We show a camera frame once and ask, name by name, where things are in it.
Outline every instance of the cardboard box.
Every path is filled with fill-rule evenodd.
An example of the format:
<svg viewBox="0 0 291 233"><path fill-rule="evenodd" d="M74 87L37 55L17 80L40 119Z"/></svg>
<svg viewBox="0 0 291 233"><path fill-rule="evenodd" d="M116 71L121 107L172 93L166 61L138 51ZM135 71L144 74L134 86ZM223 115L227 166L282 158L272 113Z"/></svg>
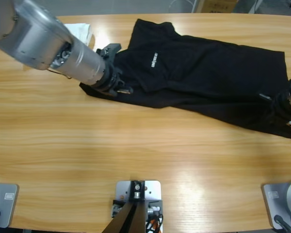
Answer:
<svg viewBox="0 0 291 233"><path fill-rule="evenodd" d="M238 0L200 0L197 13L231 13Z"/></svg>

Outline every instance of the logo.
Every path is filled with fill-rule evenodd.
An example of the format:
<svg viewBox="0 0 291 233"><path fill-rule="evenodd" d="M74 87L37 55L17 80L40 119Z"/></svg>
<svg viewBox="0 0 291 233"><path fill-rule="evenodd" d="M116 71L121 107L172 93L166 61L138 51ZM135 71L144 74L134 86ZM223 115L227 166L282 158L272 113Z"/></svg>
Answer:
<svg viewBox="0 0 291 233"><path fill-rule="evenodd" d="M157 60L157 52L154 54L154 57L153 57L153 61L151 63L151 67L154 68L155 67L155 64L156 64L156 60Z"/></svg>

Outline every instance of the label sticker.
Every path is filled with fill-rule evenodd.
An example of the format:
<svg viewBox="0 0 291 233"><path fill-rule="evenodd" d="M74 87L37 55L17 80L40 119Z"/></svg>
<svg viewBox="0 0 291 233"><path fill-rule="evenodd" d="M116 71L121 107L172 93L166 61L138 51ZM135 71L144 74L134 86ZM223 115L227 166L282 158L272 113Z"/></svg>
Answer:
<svg viewBox="0 0 291 233"><path fill-rule="evenodd" d="M279 198L279 195L278 195L278 192L277 192L277 191L274 191L274 192L268 192L268 196L269 196L271 199Z"/></svg>
<svg viewBox="0 0 291 233"><path fill-rule="evenodd" d="M14 193L5 193L5 200L14 200Z"/></svg>

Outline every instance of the black shirt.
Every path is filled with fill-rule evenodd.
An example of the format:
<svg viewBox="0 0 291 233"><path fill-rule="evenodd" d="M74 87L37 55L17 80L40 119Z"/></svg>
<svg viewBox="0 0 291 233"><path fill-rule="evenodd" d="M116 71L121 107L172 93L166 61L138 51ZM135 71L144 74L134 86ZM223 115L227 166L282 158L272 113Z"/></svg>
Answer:
<svg viewBox="0 0 291 233"><path fill-rule="evenodd" d="M179 35L169 22L137 20L129 47L116 55L133 94L91 96L153 108L173 106L265 133L291 138L291 128L262 120L273 98L288 88L283 52Z"/></svg>

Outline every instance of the gray floor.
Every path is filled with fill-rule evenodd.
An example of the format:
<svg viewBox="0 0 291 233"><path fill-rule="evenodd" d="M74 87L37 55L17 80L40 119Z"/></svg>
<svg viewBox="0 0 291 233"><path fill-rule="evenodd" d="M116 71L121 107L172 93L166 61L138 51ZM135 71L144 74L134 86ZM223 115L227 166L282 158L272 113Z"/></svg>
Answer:
<svg viewBox="0 0 291 233"><path fill-rule="evenodd" d="M194 0L35 0L56 16L189 13ZM239 0L234 12L247 13L256 0ZM264 0L256 14L288 15L291 0Z"/></svg>
<svg viewBox="0 0 291 233"><path fill-rule="evenodd" d="M192 3L186 0L35 0L56 16L189 13Z"/></svg>

